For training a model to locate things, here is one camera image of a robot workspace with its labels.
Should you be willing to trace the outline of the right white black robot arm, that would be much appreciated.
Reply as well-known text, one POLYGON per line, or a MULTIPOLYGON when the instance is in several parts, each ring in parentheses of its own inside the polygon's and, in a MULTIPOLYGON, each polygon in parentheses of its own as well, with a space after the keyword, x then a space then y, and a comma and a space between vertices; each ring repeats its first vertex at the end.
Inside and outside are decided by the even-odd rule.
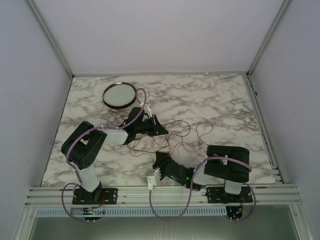
POLYGON ((239 195, 242 184, 249 181, 250 151, 239 146, 209 145, 207 158, 196 167, 185 167, 174 161, 170 154, 157 151, 154 170, 159 169, 160 179, 168 177, 188 189, 199 191, 213 178, 224 180, 227 194, 239 195))

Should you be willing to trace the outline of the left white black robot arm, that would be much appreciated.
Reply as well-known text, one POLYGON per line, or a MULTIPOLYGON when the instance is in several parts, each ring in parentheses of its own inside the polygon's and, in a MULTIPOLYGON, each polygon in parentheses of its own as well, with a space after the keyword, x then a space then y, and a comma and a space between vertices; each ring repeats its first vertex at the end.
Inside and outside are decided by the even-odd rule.
POLYGON ((156 115, 134 107, 119 126, 95 127, 83 121, 63 143, 61 153, 75 170, 80 187, 93 193, 101 187, 93 163, 103 145, 128 145, 136 140, 137 135, 155 137, 168 133, 156 115))

